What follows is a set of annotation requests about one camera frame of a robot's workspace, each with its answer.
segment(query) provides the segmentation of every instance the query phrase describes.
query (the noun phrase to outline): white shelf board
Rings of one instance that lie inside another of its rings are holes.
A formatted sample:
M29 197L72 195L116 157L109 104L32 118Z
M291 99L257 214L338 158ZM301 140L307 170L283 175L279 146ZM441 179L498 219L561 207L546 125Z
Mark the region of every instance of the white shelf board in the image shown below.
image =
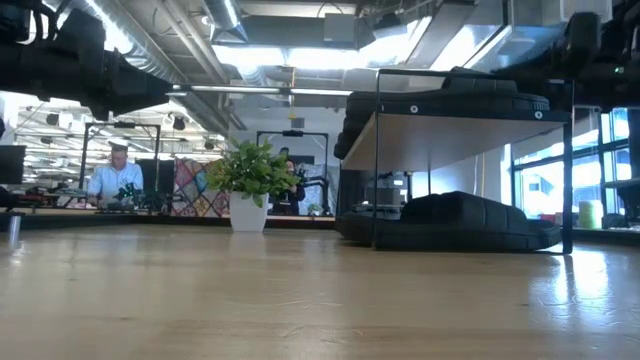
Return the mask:
M380 114L380 172L435 170L500 146L562 127L560 122ZM375 114L342 162L374 169Z

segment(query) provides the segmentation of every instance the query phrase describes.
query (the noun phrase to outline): white flower pot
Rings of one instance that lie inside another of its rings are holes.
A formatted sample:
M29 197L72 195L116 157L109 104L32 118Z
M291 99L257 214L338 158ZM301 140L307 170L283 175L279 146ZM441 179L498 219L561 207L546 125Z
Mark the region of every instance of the white flower pot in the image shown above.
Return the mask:
M262 232L267 222L269 206L268 194L262 195L262 207L259 208L252 198L242 199L242 193L232 192L229 199L231 227L237 232Z

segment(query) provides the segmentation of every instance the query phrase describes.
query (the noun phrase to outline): small plant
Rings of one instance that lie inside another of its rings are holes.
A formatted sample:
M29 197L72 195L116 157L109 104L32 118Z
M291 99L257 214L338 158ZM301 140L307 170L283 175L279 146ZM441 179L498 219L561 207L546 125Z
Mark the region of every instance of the small plant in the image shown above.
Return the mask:
M236 150L227 151L222 159L213 163L207 173L210 189L240 192L243 199L253 198L261 208L262 195L275 196L298 183L297 177L287 173L285 156L272 156L272 146L267 141L262 145L229 141Z
M307 214L313 215L314 213L320 213L322 208L318 204L311 204L307 207Z

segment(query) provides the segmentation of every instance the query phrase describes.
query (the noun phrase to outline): potted plant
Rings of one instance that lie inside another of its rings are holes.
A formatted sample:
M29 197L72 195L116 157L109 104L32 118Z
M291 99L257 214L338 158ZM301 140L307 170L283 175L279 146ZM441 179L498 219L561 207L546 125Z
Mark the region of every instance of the potted plant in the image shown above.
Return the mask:
M311 204L307 207L307 214L309 216L320 216L322 208L318 204Z
M271 145L229 139L236 150L227 151L207 174L212 190L229 193L233 231L261 232L267 220L268 196L278 195L298 183L287 173L286 158L272 156Z

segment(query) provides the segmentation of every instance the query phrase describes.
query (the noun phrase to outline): person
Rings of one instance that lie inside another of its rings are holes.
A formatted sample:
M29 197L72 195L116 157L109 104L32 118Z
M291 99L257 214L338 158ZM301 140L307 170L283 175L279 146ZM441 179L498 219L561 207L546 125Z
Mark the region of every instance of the person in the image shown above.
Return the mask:
M135 189L143 189L142 169L140 165L127 161L128 148L114 145L111 148L111 164L96 168L87 189L88 203L98 205L98 199L110 202L118 195L120 188L132 183Z
M291 159L287 159L287 173L293 175L296 166ZM300 201L304 200L305 193L302 184L293 185L285 190L273 205L274 215L300 215Z

